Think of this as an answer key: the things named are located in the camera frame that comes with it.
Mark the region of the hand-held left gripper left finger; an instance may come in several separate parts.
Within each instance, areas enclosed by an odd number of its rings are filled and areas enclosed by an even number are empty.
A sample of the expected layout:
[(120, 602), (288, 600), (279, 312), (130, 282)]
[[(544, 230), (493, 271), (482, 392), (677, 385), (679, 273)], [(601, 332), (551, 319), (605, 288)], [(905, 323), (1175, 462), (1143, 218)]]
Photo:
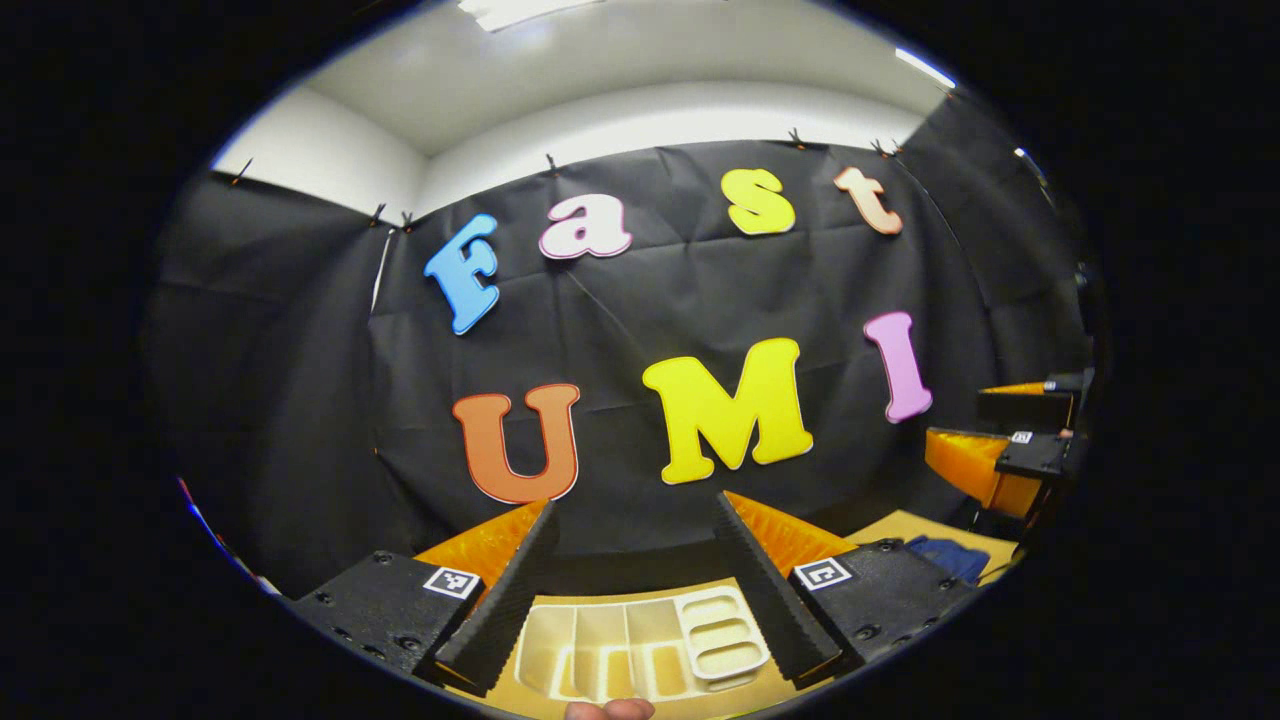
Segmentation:
[(376, 551), (291, 601), (291, 610), (394, 673), (484, 697), (515, 648), (558, 539), (556, 506), (539, 500), (419, 559)]

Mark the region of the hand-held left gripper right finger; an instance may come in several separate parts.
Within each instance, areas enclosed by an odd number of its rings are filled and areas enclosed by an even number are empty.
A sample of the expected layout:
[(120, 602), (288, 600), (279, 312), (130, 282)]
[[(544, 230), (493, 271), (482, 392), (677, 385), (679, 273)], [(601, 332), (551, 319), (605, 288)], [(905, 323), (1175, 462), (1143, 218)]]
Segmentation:
[(977, 596), (901, 538), (854, 544), (724, 491), (714, 534), (768, 651), (799, 689), (897, 653)]

